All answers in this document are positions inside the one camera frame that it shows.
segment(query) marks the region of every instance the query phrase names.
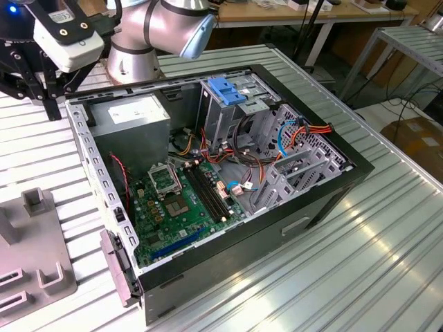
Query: white label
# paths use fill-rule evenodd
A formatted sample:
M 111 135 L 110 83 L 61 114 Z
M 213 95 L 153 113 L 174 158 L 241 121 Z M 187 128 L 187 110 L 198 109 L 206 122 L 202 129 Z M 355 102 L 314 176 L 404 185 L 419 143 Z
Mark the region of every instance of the white label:
M 108 112 L 115 124 L 141 118 L 147 118 L 150 122 L 165 119 L 162 108 L 152 97 L 109 107 Z
M 243 184 L 243 187 L 245 187 L 246 189 L 252 189 L 252 182 L 249 181 L 245 182 Z
M 440 144 L 436 140 L 434 140 L 432 137 L 423 137 L 422 140 L 429 146 L 429 147 L 438 147 Z
M 421 128 L 417 123 L 412 122 L 412 123 L 407 123 L 406 124 L 412 131 L 422 131 L 423 128 Z
M 68 22 L 74 19 L 68 10 L 52 12 L 51 14 L 49 14 L 49 16 L 51 17 L 51 19 L 53 19 L 55 23 Z

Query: green circuit board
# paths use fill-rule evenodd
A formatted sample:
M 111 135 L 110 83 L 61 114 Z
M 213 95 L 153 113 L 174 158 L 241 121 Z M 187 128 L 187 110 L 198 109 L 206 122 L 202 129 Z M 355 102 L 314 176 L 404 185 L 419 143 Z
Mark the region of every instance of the green circuit board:
M 199 168 L 209 183 L 213 184 L 219 181 L 210 163 L 204 162 L 200 164 Z M 155 181 L 170 183 L 169 176 L 169 172 L 156 174 Z M 164 200 L 158 198 L 149 176 L 129 184 L 132 193 L 134 193 L 134 228 L 140 241 L 135 255 L 140 266 L 148 266 L 160 259 L 161 256 L 158 257 L 159 250 L 168 248 L 168 246 L 178 246 L 165 256 L 171 255 L 173 252 L 189 246 L 192 242 L 204 239 L 246 217 L 238 202 L 232 199 L 229 200 L 230 205 L 226 201 L 223 204 L 233 214 L 225 222 L 215 222 L 182 169 L 177 169 L 177 176 L 183 187 L 180 195 L 170 194 Z M 144 188 L 142 196 L 137 192 L 141 187 Z M 180 245 L 181 241 L 187 241 L 187 243 Z

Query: table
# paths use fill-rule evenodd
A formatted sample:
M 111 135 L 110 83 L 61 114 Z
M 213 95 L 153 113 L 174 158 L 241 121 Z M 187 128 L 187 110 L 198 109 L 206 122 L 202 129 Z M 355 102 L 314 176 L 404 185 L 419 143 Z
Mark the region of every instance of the table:
M 280 51 L 206 51 L 197 61 L 160 57 L 168 77 L 262 64 L 362 153 L 375 170 L 320 224 L 150 331 L 437 331 L 443 322 L 443 187 L 369 128 Z M 95 68 L 82 89 L 106 86 Z M 42 107 L 0 99 L 0 200 L 40 186 L 53 193 L 78 291 L 2 328 L 9 331 L 145 331 L 123 308 L 100 251 L 102 220 L 72 132 Z M 14 180 L 8 176 L 14 174 Z
M 246 26 L 283 26 L 302 24 L 304 10 L 292 10 L 286 6 L 277 6 L 274 9 L 264 9 L 255 3 L 226 3 L 220 5 L 219 22 L 220 28 L 237 28 Z M 418 11 L 406 6 L 403 12 L 391 11 L 371 15 L 364 10 L 357 8 L 350 3 L 350 0 L 343 0 L 339 6 L 334 6 L 330 12 L 320 12 L 316 24 L 322 24 L 316 42 L 312 47 L 306 66 L 313 66 L 326 42 L 327 36 L 335 23 L 369 22 L 369 21 L 402 21 L 402 26 L 408 26 L 413 18 L 418 15 Z
M 399 50 L 403 54 L 414 59 L 416 62 L 434 72 L 440 77 L 443 76 L 443 37 L 432 33 L 431 31 L 421 26 L 407 26 L 407 27 L 393 27 L 393 28 L 378 28 L 374 31 L 368 43 L 366 44 L 363 52 L 355 62 L 351 71 L 346 77 L 343 89 L 340 92 L 340 98 L 343 99 L 346 93 L 349 91 L 355 77 L 359 74 L 361 67 L 364 65 L 369 54 L 374 46 L 383 40 L 388 44 L 383 52 L 381 60 L 378 64 L 375 64 L 376 71 L 384 63 L 384 59 L 394 50 Z M 423 74 L 426 73 L 426 69 L 422 71 L 422 74 L 416 79 L 416 83 L 419 84 L 423 78 Z

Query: blue cable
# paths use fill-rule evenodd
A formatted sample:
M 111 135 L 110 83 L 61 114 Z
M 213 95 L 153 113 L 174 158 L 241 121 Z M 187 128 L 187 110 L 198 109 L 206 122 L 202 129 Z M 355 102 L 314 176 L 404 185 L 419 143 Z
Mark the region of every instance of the blue cable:
M 228 183 L 228 185 L 226 186 L 226 189 L 229 191 L 233 185 L 238 185 L 238 184 L 239 184 L 239 183 L 238 183 L 237 181 L 230 182 L 230 183 Z
M 230 191 L 230 189 L 231 189 L 232 186 L 234 186 L 234 185 L 240 185 L 240 184 L 239 184 L 237 181 L 230 182 L 230 183 L 228 183 L 228 185 L 226 186 L 226 189 L 227 189 L 228 191 Z M 251 188 L 250 190 L 253 190 L 253 191 L 255 192 L 255 191 L 258 190 L 258 188 Z
M 277 139 L 277 143 L 278 143 L 278 149 L 280 150 L 281 154 L 286 157 L 288 154 L 286 152 L 284 152 L 284 147 L 282 145 L 282 132 L 283 129 L 287 126 L 287 125 L 294 125 L 296 124 L 297 121 L 288 121 L 286 122 L 284 125 L 281 126 L 280 130 L 278 131 L 278 139 Z

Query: cardboard box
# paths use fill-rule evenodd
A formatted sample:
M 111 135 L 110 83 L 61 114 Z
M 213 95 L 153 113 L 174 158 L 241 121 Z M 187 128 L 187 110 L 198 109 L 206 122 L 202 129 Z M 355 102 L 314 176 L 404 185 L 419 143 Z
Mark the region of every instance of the cardboard box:
M 393 141 L 397 121 L 381 130 Z M 443 183 L 443 134 L 425 118 L 400 121 L 395 145 L 422 166 L 430 175 Z

